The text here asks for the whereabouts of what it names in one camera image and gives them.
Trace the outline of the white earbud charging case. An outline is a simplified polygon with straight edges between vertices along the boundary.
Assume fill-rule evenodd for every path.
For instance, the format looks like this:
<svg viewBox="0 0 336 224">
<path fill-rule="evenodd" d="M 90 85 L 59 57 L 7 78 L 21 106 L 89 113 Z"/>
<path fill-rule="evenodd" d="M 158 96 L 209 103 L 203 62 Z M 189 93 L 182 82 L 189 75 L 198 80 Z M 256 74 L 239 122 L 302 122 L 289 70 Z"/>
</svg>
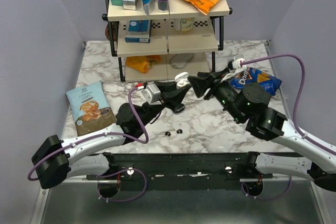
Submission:
<svg viewBox="0 0 336 224">
<path fill-rule="evenodd" d="M 182 87 L 189 85 L 190 84 L 190 82 L 188 81 L 189 75 L 190 74 L 188 72 L 181 72 L 178 75 L 176 75 L 174 78 L 176 82 L 176 87 L 182 88 Z"/>
</svg>

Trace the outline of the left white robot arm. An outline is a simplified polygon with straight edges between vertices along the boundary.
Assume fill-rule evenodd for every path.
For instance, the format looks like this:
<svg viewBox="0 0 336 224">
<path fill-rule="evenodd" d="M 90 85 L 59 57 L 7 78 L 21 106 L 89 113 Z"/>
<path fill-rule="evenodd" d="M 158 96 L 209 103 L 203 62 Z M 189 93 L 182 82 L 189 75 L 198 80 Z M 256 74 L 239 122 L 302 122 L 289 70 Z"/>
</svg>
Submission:
<svg viewBox="0 0 336 224">
<path fill-rule="evenodd" d="M 103 157 L 102 151 L 110 147 L 132 142 L 147 144 L 149 134 L 146 125 L 165 108 L 180 113 L 182 103 L 191 88 L 188 81 L 154 82 L 138 84 L 128 93 L 128 101 L 120 106 L 117 121 L 108 126 L 74 138 L 48 137 L 33 155 L 29 181 L 39 181 L 41 188 L 50 189 L 69 177 L 98 175 L 112 179 L 116 175 L 115 164 Z"/>
</svg>

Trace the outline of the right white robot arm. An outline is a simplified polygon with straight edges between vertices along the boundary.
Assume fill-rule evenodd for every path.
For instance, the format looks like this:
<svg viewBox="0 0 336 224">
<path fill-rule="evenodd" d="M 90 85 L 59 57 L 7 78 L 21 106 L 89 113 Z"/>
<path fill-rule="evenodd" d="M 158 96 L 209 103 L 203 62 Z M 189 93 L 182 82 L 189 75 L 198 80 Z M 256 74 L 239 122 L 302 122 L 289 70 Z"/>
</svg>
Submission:
<svg viewBox="0 0 336 224">
<path fill-rule="evenodd" d="M 297 157 L 256 154 L 242 163 L 242 173 L 249 178 L 259 173 L 296 176 L 335 191 L 335 146 L 303 131 L 294 121 L 269 107 L 271 95 L 260 84 L 249 83 L 237 92 L 226 79 L 227 75 L 226 70 L 200 72 L 189 76 L 188 81 L 198 98 L 216 98 L 237 124 L 246 124 L 245 130 L 252 136 L 298 154 Z"/>
</svg>

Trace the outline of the black earbud charging case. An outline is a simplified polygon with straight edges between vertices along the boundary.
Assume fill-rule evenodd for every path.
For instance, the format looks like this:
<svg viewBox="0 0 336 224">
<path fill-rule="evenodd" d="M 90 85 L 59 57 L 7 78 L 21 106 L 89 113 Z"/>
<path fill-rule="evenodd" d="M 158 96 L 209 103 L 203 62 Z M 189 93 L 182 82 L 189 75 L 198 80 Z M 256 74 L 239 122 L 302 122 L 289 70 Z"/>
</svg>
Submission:
<svg viewBox="0 0 336 224">
<path fill-rule="evenodd" d="M 181 113 L 182 111 L 184 111 L 184 109 L 185 109 L 185 105 L 180 104 L 179 106 L 176 106 L 176 107 L 174 108 L 173 113 L 175 113 L 175 114 L 179 114 L 179 113 Z"/>
</svg>

